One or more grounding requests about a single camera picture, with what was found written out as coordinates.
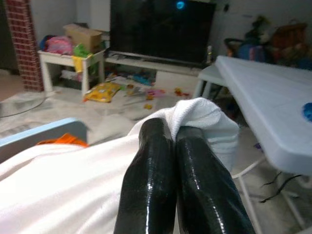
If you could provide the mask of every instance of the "bottle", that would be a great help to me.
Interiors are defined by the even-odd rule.
[[[212,63],[213,47],[211,45],[207,46],[207,64]]]

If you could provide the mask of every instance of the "green toy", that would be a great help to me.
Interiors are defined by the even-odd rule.
[[[78,44],[74,47],[74,56],[82,57],[82,58],[87,58],[90,56],[90,59],[91,59],[90,71],[92,75],[95,74],[97,66],[94,63],[93,54],[87,51],[83,44]]]

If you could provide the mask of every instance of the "yellow toy package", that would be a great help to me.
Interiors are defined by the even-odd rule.
[[[121,88],[119,84],[114,84],[110,82],[101,83],[94,86],[85,95],[85,99],[100,102],[111,102],[113,96]]]

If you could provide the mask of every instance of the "blue light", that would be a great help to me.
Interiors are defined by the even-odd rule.
[[[183,1],[178,1],[178,2],[176,3],[176,7],[177,7],[177,9],[179,9],[179,10],[183,9],[184,6],[185,6],[185,3],[184,3]]]

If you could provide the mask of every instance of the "yellow cloth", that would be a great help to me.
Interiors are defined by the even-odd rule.
[[[82,57],[78,56],[72,56],[73,62],[74,62],[74,67],[76,72],[82,72],[83,71],[83,66],[82,66]]]

